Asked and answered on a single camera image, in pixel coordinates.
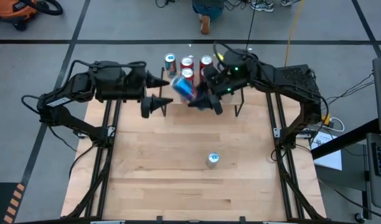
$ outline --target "gray concrete floor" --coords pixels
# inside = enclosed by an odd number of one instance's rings
[[[59,0],[65,13],[59,17],[40,14],[28,30],[18,32],[1,24],[2,40],[70,40],[83,5],[88,0]],[[90,0],[79,40],[194,40],[247,39],[252,10],[226,11],[212,24],[208,36],[199,33],[199,21],[190,0],[180,0],[158,9],[152,0]],[[286,40],[298,4],[281,7],[275,12],[256,12],[251,34],[254,40]],[[377,40],[381,40],[381,0],[359,0],[363,13]],[[307,0],[300,15],[295,40],[369,40],[348,0]],[[285,45],[251,45],[264,62],[282,66]],[[20,103],[24,94],[40,95],[51,91],[67,54],[67,44],[0,44],[0,182],[20,182],[32,151],[40,123],[38,117]],[[210,44],[144,44],[144,45],[76,45],[70,61],[81,59],[130,62],[145,60],[151,72],[158,75],[163,56],[173,52],[178,57],[211,54]],[[376,57],[371,45],[292,45],[289,65],[308,64],[315,69],[317,84],[325,97],[340,95],[367,77]],[[76,72],[84,68],[77,67]],[[79,118],[86,104],[70,105]],[[330,114],[346,124],[346,131],[377,117],[374,87],[370,86],[330,107]],[[56,128],[59,135],[73,145],[77,139],[71,131]],[[68,184],[68,170],[74,152],[47,131],[31,175],[16,222],[54,219],[60,216]],[[361,203],[360,192],[333,186],[352,200]],[[328,217],[353,222],[360,209],[321,185]],[[368,223],[381,223],[378,217]]]

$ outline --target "silver can lid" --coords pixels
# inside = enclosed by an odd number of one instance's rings
[[[189,66],[189,65],[192,65],[193,63],[193,59],[191,57],[184,57],[182,60],[181,60],[181,63],[185,66]]]
[[[208,56],[208,55],[204,55],[200,61],[201,61],[204,65],[210,65],[210,64],[213,62],[213,58],[210,57],[210,56]]]
[[[216,163],[220,159],[220,156],[216,152],[211,152],[209,155],[209,161],[211,163]]]
[[[190,78],[193,76],[193,70],[190,68],[184,68],[181,70],[181,75],[183,75],[185,78]]]
[[[174,54],[172,54],[172,53],[168,53],[168,54],[166,54],[164,59],[165,59],[166,62],[173,62],[173,61],[175,61],[176,56]]]

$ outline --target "orange and black striped tape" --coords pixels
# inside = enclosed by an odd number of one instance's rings
[[[6,210],[6,214],[4,217],[4,223],[8,223],[8,224],[14,223],[14,220],[17,215],[17,211],[19,209],[19,205],[22,202],[23,193],[24,193],[24,185],[19,183],[16,186],[16,190],[13,193],[11,201],[9,202],[9,206],[8,206],[8,209]]]

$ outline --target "yellow cable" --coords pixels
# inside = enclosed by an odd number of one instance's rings
[[[289,34],[288,45],[287,45],[287,48],[286,48],[285,67],[288,64],[288,55],[289,55],[289,47],[290,47],[291,36],[293,35],[293,31],[295,30],[295,28],[297,26],[298,17],[299,17],[299,15],[301,13],[301,10],[303,9],[303,6],[304,6],[304,0],[301,0],[300,6],[298,7],[298,10],[297,10],[297,13],[296,13],[296,17],[294,18],[293,26],[292,26],[292,28],[290,30],[290,34]]]

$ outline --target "black hose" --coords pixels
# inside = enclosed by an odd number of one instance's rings
[[[62,6],[59,4],[59,2],[57,2],[56,0],[45,0],[45,1],[54,5],[56,7],[56,10],[46,9],[46,8],[40,6],[39,4],[34,4],[31,0],[20,0],[20,2],[23,2],[24,4],[32,7],[33,9],[35,9],[39,12],[43,12],[43,13],[51,15],[51,16],[62,15],[64,10],[62,9]]]

